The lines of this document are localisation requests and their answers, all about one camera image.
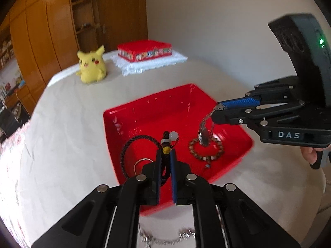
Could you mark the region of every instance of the human hand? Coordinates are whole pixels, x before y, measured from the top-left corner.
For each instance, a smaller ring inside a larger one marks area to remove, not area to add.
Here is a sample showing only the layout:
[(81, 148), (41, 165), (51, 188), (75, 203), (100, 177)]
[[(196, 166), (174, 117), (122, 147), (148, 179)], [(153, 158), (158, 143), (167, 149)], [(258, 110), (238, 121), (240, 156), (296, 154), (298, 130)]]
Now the human hand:
[(324, 151), (325, 149), (329, 149), (331, 151), (331, 145), (327, 148), (313, 148), (313, 147), (303, 147), (300, 146), (301, 154), (303, 158), (308, 161), (310, 164), (314, 164), (317, 160), (317, 152)]

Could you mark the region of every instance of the white bead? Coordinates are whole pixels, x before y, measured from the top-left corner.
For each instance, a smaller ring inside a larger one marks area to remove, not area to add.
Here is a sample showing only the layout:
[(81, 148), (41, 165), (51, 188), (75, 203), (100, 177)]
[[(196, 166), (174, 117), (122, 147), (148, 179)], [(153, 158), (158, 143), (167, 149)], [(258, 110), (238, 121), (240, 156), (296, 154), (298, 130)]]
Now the white bead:
[(176, 141), (178, 139), (178, 133), (175, 132), (175, 131), (170, 132), (169, 133), (169, 139), (173, 142)]

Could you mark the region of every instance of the pikachu ear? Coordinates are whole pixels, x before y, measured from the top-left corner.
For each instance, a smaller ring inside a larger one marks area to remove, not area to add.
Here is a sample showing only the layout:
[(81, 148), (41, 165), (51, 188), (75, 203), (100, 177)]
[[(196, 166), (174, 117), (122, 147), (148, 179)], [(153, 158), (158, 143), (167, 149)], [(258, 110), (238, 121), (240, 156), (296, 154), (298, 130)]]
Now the pikachu ear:
[(102, 55), (103, 53), (105, 53), (105, 47), (102, 45), (101, 47), (99, 47), (99, 49), (97, 51), (95, 51), (98, 55)]
[(82, 59), (82, 57), (85, 55), (85, 53), (83, 53), (82, 51), (78, 51), (77, 52), (77, 56), (80, 58), (80, 59)]

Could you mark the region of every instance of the silver tinsel bracelet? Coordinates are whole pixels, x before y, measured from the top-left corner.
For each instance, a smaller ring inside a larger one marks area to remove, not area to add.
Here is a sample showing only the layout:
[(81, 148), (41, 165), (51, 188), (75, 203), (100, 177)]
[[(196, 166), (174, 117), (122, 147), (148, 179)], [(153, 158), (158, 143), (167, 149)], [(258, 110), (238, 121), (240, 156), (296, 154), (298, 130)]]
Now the silver tinsel bracelet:
[(174, 245), (176, 243), (182, 242), (183, 240), (188, 240), (190, 237), (195, 238), (195, 230), (188, 228), (188, 229), (181, 229), (178, 232), (178, 238), (173, 240), (162, 240), (154, 237), (152, 234), (145, 232), (143, 229), (138, 228), (139, 235), (142, 237), (143, 242), (145, 243), (145, 248), (151, 248), (153, 244), (158, 245)]

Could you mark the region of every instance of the red plastic bin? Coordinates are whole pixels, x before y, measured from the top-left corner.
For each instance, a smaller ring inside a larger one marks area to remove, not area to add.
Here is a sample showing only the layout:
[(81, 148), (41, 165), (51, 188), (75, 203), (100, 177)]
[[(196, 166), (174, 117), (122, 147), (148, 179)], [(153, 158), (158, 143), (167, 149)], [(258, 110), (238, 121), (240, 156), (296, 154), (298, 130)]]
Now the red plastic bin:
[(118, 55), (130, 62), (143, 61), (149, 59), (171, 56), (172, 45), (168, 43), (140, 40), (117, 46)]
[[(120, 167), (120, 152), (124, 144), (133, 136), (150, 135), (161, 140), (164, 131), (176, 131), (179, 142), (176, 145), (177, 159), (190, 165), (191, 171), (209, 182), (220, 178), (236, 166), (241, 158), (251, 149), (253, 141), (239, 126), (215, 126), (213, 135), (222, 140), (224, 154), (211, 162), (211, 168), (205, 168), (206, 162), (193, 157), (188, 149), (189, 142), (197, 138), (201, 120), (213, 109), (216, 102), (194, 84), (188, 84), (155, 93), (130, 103), (108, 109), (104, 112), (106, 141), (110, 159), (119, 184), (126, 179)], [(215, 148), (195, 146), (201, 155), (212, 155)], [(155, 160), (157, 147), (154, 143), (141, 139), (130, 145), (125, 154), (125, 169), (129, 176), (134, 176), (133, 166), (141, 158)], [(137, 165), (137, 174), (143, 161)], [(147, 215), (173, 204), (171, 178), (161, 187), (158, 206), (142, 206), (141, 214)]]

